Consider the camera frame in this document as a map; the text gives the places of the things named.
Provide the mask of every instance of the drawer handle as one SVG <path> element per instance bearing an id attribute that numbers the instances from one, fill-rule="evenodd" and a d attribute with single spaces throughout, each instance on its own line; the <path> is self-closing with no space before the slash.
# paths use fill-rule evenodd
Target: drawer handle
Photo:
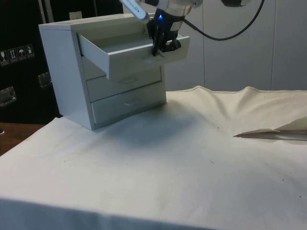
<path id="1" fill-rule="evenodd" d="M 141 99 L 140 98 L 137 98 L 137 99 L 134 99 L 130 102 L 125 102 L 125 106 L 134 106 L 134 105 L 137 105 L 138 103 L 141 102 Z"/>
<path id="2" fill-rule="evenodd" d="M 137 82 L 139 79 L 137 77 L 124 78 L 118 81 L 119 84 L 131 84 Z"/>

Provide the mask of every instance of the white drawer cabinet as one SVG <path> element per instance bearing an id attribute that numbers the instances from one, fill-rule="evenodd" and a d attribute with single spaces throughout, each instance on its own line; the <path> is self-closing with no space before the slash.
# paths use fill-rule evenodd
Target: white drawer cabinet
<path id="1" fill-rule="evenodd" d="M 132 14 L 39 26 L 60 113 L 96 129 L 166 102 L 164 67 L 181 48 L 152 56 L 146 26 Z"/>

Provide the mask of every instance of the sticker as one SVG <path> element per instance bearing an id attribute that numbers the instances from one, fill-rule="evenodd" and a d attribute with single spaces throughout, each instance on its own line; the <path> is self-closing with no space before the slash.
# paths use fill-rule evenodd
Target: sticker
<path id="1" fill-rule="evenodd" d="M 11 63 L 18 61 L 18 55 L 17 55 L 16 48 L 8 49 L 8 54 L 9 54 L 9 59 Z"/>
<path id="2" fill-rule="evenodd" d="M 27 59 L 27 54 L 25 53 L 25 47 L 21 46 L 17 48 L 18 59 L 20 61 Z"/>
<path id="3" fill-rule="evenodd" d="M 31 44 L 25 45 L 25 53 L 27 55 L 27 58 L 34 58 L 34 50 L 33 46 Z"/>
<path id="4" fill-rule="evenodd" d="M 0 66 L 9 65 L 9 56 L 6 50 L 0 51 Z"/>

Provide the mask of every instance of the wrinkled cloth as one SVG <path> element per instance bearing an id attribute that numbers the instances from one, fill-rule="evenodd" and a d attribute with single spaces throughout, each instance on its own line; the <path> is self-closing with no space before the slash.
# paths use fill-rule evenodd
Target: wrinkled cloth
<path id="1" fill-rule="evenodd" d="M 307 92 L 168 92 L 90 131 L 55 119 L 0 157 L 0 230 L 307 229 Z"/>

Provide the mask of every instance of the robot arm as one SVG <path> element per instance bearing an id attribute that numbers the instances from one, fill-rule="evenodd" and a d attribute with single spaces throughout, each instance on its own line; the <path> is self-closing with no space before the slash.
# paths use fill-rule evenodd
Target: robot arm
<path id="1" fill-rule="evenodd" d="M 177 40 L 182 20 L 193 7 L 199 7 L 202 0 L 120 0 L 132 14 L 147 23 L 148 33 L 153 40 L 152 54 L 159 51 L 169 52 L 181 47 Z M 150 20 L 148 13 L 139 5 L 144 2 L 157 8 L 155 16 Z"/>

